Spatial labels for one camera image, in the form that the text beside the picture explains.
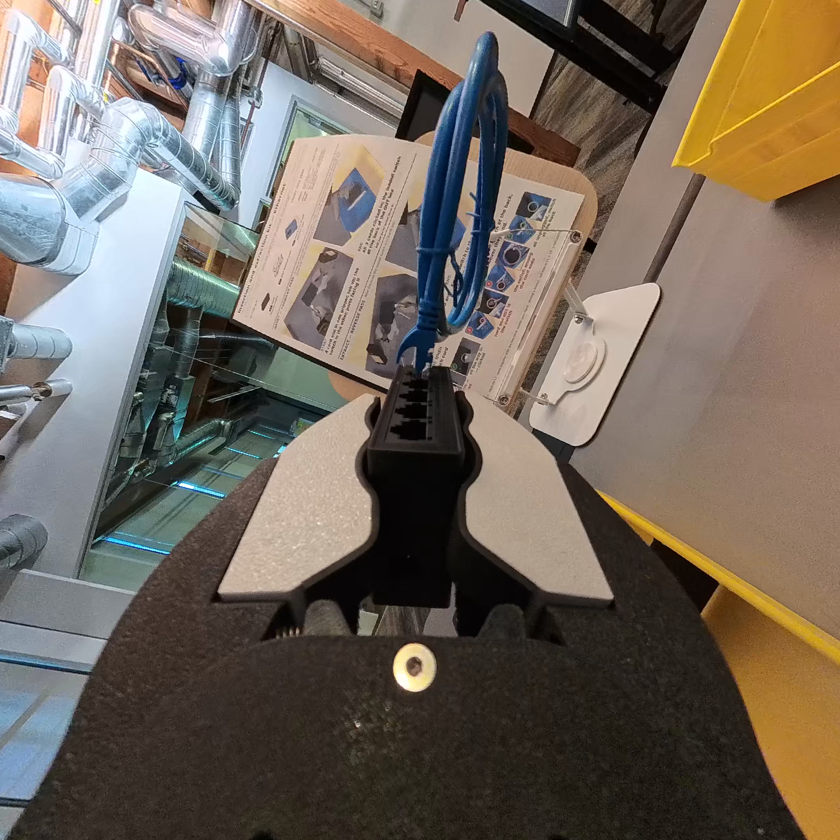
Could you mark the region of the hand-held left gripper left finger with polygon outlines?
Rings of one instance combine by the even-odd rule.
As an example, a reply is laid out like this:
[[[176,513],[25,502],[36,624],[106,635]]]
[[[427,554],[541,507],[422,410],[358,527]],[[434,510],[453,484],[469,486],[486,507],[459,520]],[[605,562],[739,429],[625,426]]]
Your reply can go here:
[[[363,394],[278,456],[218,586],[221,601],[304,605],[315,584],[372,543],[375,504],[362,456],[380,407]]]

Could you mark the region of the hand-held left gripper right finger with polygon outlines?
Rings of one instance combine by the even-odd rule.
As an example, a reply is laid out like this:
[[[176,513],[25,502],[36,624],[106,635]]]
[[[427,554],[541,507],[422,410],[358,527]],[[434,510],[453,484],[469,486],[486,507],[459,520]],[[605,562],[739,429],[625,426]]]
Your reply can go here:
[[[458,500],[471,549],[546,605],[614,601],[555,457],[490,399],[461,394],[474,465]]]

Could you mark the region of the black ethernet port box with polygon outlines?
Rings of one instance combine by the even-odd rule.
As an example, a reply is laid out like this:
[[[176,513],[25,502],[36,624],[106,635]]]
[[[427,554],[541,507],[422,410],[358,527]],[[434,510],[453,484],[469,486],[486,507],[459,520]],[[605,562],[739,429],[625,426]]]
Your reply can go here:
[[[448,369],[399,365],[364,456],[376,501],[374,603],[449,604],[448,548],[467,467],[464,420]]]

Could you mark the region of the yellow plastic bin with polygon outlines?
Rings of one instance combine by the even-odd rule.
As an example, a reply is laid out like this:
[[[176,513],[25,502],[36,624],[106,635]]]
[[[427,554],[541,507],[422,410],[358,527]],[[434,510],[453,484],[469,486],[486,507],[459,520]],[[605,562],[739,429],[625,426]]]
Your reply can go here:
[[[673,160],[770,202],[839,173],[839,2],[741,1]]]
[[[649,545],[718,587],[701,611],[747,708],[773,781],[806,838],[839,838],[839,643],[720,563],[601,493]]]

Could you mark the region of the white sign base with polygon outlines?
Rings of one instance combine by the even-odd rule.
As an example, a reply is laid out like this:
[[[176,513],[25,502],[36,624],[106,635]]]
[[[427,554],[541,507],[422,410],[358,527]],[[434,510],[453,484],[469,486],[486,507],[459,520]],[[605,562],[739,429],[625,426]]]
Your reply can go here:
[[[528,392],[532,429],[572,447],[598,431],[661,298],[654,282],[582,299],[564,293],[570,323],[541,385]]]

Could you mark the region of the white pillar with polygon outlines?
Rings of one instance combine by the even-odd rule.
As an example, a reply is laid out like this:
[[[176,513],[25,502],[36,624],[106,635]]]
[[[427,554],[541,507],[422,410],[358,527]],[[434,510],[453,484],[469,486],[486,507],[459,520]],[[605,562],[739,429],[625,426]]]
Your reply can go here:
[[[99,515],[184,217],[181,187],[140,170],[101,222],[75,278],[20,266],[7,315],[63,331],[59,360],[13,360],[5,384],[52,379],[70,394],[31,402],[2,440],[2,517],[41,522],[48,541],[25,568],[75,578]]]

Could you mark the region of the printed instruction sheet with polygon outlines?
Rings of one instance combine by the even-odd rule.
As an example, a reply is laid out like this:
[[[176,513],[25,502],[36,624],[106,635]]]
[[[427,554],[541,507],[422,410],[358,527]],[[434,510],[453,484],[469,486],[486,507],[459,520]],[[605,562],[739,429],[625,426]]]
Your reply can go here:
[[[431,136],[291,148],[234,320],[330,371],[346,400],[384,392],[417,321]],[[435,345],[458,388],[510,411],[597,212],[579,171],[509,150],[475,310]]]

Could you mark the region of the computer monitor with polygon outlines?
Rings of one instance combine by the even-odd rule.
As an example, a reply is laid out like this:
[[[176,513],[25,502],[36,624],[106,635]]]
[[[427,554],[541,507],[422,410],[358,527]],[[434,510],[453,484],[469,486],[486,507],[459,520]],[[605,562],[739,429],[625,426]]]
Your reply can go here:
[[[395,131],[398,140],[414,142],[433,133],[450,88],[417,69]]]

